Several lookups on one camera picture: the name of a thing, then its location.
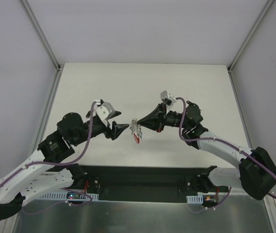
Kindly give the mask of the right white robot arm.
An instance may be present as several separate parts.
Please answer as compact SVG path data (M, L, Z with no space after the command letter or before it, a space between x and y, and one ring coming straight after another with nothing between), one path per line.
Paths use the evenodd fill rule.
M183 112L168 111L168 103L160 103L138 125L158 133L166 126L177 127L181 139L190 147L209 152L233 168L209 167L196 181L193 188L201 192L213 191L218 186L242 188L249 196L262 200L276 185L276 166L269 153L261 148L237 146L201 125L201 111L193 102L184 101Z

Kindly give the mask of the red handled keyring carabiner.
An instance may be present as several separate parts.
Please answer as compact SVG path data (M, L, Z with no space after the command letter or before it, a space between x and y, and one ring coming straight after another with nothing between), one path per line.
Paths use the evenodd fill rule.
M140 144L142 141L142 129L141 126L138 124L138 120L136 118L131 120L130 127L131 135L133 136L135 142Z

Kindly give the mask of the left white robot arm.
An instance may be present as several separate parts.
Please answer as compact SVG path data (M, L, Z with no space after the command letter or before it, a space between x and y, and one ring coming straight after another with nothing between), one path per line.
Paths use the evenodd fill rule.
M74 154L74 147L100 134L115 140L129 124L104 124L98 116L83 122L77 113L68 113L57 123L57 130L46 137L32 155L12 172L0 179L0 219L17 214L34 199L50 191L73 187L82 188L84 172L75 162L63 164L62 170L54 175L38 179L43 172L60 166Z

